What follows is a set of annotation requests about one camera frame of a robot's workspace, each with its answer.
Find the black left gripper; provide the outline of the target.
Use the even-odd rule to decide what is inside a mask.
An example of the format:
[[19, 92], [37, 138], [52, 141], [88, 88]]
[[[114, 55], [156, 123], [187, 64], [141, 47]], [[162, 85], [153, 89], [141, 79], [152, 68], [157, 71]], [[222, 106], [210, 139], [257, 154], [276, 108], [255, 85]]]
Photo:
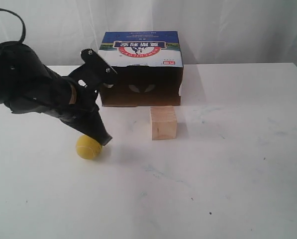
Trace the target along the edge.
[[112, 136], [106, 131], [96, 100], [101, 87], [116, 83], [117, 72], [91, 48], [83, 49], [80, 57], [84, 63], [68, 75], [48, 69], [57, 81], [48, 115], [105, 146]]

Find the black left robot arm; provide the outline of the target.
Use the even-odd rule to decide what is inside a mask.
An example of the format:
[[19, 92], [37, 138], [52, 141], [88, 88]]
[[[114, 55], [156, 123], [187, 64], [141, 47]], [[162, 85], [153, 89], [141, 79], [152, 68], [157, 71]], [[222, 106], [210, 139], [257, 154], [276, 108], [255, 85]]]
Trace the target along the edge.
[[13, 114], [40, 113], [107, 145], [96, 99], [103, 86], [117, 81], [117, 72], [95, 51], [81, 51], [83, 65], [61, 76], [44, 65], [25, 44], [0, 47], [0, 104]]

